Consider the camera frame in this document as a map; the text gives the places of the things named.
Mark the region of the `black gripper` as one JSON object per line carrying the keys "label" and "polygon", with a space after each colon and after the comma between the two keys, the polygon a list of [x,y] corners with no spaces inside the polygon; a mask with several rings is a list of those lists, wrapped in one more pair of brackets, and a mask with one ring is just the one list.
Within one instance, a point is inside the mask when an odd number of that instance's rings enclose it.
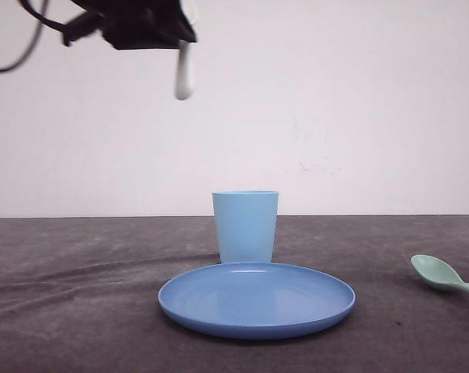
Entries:
{"label": "black gripper", "polygon": [[63,26],[65,46],[99,30],[117,50],[177,49],[196,33],[179,1],[76,1],[85,12]]}

